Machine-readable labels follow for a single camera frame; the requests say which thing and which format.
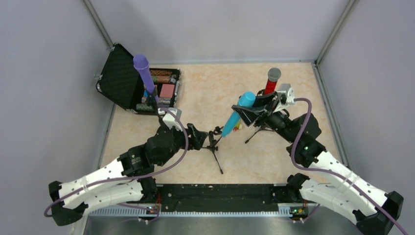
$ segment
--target gray wall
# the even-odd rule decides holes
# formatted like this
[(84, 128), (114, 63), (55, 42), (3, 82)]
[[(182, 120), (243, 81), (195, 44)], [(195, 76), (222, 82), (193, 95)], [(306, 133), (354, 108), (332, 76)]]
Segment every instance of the gray wall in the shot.
[(151, 63), (316, 59), (347, 0), (92, 0), (111, 39)]
[(108, 55), (79, 0), (0, 3), (0, 228), (68, 234), (43, 210), (47, 185), (93, 169), (111, 103), (92, 76)]
[[(415, 1), (359, 1), (321, 65), (351, 166), (405, 198), (415, 231)], [(399, 234), (394, 228), (391, 233)]]

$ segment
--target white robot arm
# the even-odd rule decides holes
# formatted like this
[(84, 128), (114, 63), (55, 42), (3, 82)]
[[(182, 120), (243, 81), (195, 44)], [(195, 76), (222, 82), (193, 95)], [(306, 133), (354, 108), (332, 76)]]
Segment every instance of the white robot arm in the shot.
[[(181, 110), (169, 108), (169, 111), (180, 118)], [(45, 216), (53, 217), (57, 225), (63, 226), (110, 205), (154, 203), (157, 187), (154, 179), (145, 175), (154, 172), (154, 165), (163, 166), (185, 148), (183, 129), (170, 113), (159, 110), (159, 117), (164, 115), (159, 119), (161, 126), (145, 144), (130, 148), (108, 165), (77, 180), (50, 183), (49, 194), (54, 203), (52, 215), (45, 213)], [(187, 124), (186, 133), (188, 150), (200, 150), (208, 136), (191, 123)]]
[(316, 141), (321, 129), (311, 113), (311, 106), (309, 113), (290, 120), (285, 109), (296, 100), (306, 101), (295, 99), (291, 85), (282, 84), (272, 94), (257, 96), (252, 107), (233, 105), (232, 109), (246, 125), (258, 128), (254, 135), (260, 130), (272, 130), (292, 143), (287, 151), (294, 165), (317, 172), (330, 182), (318, 184), (300, 173), (290, 176), (287, 187), (294, 201), (319, 203), (349, 219), (365, 235), (387, 234), (393, 220), (400, 215), (403, 197), (395, 191), (386, 193), (364, 181)]

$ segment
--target wooden floor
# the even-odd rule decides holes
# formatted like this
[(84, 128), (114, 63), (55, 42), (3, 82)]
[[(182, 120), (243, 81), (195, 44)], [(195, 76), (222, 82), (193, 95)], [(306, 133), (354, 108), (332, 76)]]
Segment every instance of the wooden floor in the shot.
[[(181, 121), (193, 123), (198, 130), (209, 131), (223, 126), (232, 113), (240, 95), (246, 91), (256, 93), (264, 89), (267, 72), (271, 67), (281, 70), (278, 84), (290, 83), (295, 97), (306, 97), (313, 103), (313, 114), (323, 133), (317, 138), (338, 159), (323, 101), (310, 63), (282, 64), (203, 64), (164, 65), (153, 68), (180, 68), (182, 86), (177, 108), (182, 110)], [(288, 108), (296, 118), (307, 111), (299, 102)], [(143, 144), (155, 135), (156, 116), (135, 115), (116, 108), (104, 152), (102, 166), (108, 164), (129, 148)], [(254, 127), (230, 133), (218, 146), (218, 160), (224, 174), (220, 174), (213, 155), (206, 149), (189, 151), (184, 160), (168, 172), (155, 176), (157, 183), (188, 184), (256, 184), (286, 183), (289, 175), (299, 172), (292, 166), (288, 152), (289, 143), (273, 132), (260, 132), (248, 144), (244, 141), (254, 132)], [(175, 162), (179, 151), (164, 167)], [(304, 173), (325, 182), (313, 173)]]

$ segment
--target gray microphone head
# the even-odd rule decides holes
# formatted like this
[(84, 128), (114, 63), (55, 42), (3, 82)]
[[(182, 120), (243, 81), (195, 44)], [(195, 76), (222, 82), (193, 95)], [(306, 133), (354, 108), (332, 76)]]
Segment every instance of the gray microphone head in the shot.
[(281, 70), (278, 68), (271, 68), (268, 71), (268, 80), (271, 82), (276, 82), (281, 77)]

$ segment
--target open case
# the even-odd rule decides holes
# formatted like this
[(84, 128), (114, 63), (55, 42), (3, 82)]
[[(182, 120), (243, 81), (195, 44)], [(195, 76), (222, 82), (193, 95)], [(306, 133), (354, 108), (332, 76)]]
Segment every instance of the open case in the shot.
[[(159, 107), (176, 107), (180, 85), (179, 69), (151, 69), (159, 94)], [(145, 101), (147, 93), (140, 74), (133, 66), (133, 55), (121, 44), (114, 44), (102, 69), (96, 89), (121, 108), (135, 114), (156, 115)]]

